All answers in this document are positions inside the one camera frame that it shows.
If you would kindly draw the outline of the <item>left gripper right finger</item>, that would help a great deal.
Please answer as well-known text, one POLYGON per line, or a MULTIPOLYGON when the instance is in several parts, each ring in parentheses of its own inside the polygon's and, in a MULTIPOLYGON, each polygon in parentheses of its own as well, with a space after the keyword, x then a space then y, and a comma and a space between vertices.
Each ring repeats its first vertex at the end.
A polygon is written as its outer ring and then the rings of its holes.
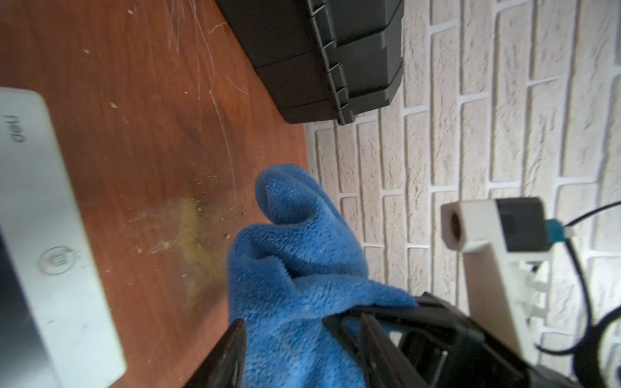
POLYGON ((361 315, 358 342, 367 387, 428 387, 372 315, 361 315))

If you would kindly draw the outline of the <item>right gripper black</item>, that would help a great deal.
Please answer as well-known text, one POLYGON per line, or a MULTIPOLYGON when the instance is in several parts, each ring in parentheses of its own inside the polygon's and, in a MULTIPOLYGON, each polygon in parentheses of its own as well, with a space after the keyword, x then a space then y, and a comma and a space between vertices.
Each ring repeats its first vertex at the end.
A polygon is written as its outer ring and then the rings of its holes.
POLYGON ((417 302, 415 307, 354 307, 324 318, 323 325, 362 370, 361 315, 372 315, 428 387, 577 386, 553 370, 527 364, 448 302, 429 293, 417 302))

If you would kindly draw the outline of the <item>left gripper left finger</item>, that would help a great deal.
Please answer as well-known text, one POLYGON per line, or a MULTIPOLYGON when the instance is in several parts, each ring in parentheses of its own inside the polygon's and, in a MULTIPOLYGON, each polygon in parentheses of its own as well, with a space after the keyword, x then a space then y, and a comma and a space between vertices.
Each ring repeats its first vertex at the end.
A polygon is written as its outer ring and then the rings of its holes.
POLYGON ((242 387, 247 342, 247 325, 243 319, 238 318, 185 383, 184 388, 242 387))

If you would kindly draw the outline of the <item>blue microfiber cleaning mitt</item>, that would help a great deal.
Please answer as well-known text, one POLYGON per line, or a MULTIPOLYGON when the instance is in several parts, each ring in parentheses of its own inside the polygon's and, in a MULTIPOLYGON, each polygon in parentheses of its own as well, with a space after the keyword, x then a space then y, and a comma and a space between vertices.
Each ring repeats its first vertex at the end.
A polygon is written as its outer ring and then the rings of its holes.
POLYGON ((267 222, 241 230, 227 259, 229 318, 248 332, 244 386, 364 386, 324 318, 356 306, 410 307, 415 298, 370 279, 356 236, 304 169, 268 167, 255 193, 267 222))

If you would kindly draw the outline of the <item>white drawing tablet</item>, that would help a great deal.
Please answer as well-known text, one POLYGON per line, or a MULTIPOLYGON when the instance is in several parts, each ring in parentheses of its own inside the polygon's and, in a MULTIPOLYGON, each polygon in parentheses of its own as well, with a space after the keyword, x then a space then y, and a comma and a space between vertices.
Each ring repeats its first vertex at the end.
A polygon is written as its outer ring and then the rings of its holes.
POLYGON ((1 384, 109 387, 126 371, 48 107, 1 90, 1 384))

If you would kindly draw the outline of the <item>black toolbox grey latches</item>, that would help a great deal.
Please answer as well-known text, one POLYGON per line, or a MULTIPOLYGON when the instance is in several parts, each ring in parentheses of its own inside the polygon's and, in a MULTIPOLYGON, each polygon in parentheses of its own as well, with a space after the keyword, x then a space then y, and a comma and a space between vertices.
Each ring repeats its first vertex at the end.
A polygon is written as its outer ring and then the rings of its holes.
POLYGON ((388 106, 404 75, 403 1, 220 1, 285 121, 337 121, 388 106))

